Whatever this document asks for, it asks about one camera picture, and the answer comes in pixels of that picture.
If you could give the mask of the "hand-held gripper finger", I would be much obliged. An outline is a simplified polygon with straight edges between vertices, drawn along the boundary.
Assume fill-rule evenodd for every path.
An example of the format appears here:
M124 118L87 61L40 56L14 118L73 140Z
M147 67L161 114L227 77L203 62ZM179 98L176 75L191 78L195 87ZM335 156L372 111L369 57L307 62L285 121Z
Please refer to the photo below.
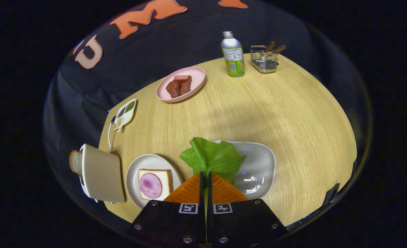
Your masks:
M205 176L195 174L164 201L149 201L126 234L145 248L198 248L205 243Z
M263 199L223 200L215 203L220 185L216 173L208 176L206 239L213 248L267 248L288 234Z

